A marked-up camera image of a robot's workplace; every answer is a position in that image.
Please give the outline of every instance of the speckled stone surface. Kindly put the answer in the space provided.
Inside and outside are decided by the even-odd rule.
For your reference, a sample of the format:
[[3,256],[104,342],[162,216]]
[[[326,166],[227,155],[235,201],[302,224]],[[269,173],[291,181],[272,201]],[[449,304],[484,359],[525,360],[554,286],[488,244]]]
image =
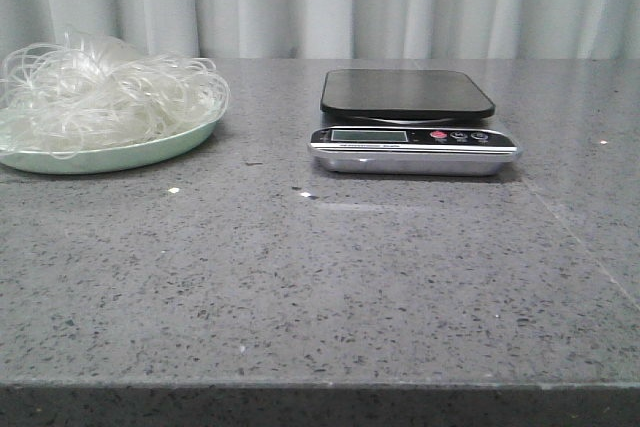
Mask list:
[[[635,425],[640,62],[218,67],[231,109],[188,154],[0,167],[0,421]],[[465,72],[525,153],[483,179],[329,173],[306,144],[345,67]]]

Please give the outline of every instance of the clear noodle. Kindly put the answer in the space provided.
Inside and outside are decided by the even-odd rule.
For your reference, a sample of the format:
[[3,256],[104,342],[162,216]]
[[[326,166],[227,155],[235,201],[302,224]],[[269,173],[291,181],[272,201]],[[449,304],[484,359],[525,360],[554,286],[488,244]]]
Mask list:
[[111,37],[32,44],[1,72],[0,155],[69,158],[163,139],[218,120],[229,101],[210,59],[145,57]]

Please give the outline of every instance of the plate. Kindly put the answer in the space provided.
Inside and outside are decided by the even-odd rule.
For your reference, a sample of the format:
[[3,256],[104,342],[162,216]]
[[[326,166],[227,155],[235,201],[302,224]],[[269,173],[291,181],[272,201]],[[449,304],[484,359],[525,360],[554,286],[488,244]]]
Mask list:
[[186,132],[124,147],[83,150],[71,158],[59,159],[46,152],[16,152],[0,155],[0,163],[38,174],[98,174],[155,164],[188,152],[204,142],[218,121]]

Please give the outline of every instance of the curtain fold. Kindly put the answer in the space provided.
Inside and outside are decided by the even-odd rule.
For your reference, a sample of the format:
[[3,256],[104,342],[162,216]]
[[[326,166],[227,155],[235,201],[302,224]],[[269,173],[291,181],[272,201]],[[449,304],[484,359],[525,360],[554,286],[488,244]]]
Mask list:
[[0,0],[0,56],[67,26],[208,57],[640,58],[640,0]]

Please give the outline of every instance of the gray countertop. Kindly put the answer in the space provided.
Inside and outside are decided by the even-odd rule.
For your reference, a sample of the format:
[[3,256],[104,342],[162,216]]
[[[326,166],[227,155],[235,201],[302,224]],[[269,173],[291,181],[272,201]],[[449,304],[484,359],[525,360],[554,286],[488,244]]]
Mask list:
[[[188,154],[84,177],[0,168],[5,400],[216,386],[638,398],[640,61],[217,64],[231,108]],[[323,170],[306,144],[324,75],[347,67],[468,74],[523,157],[477,179]]]

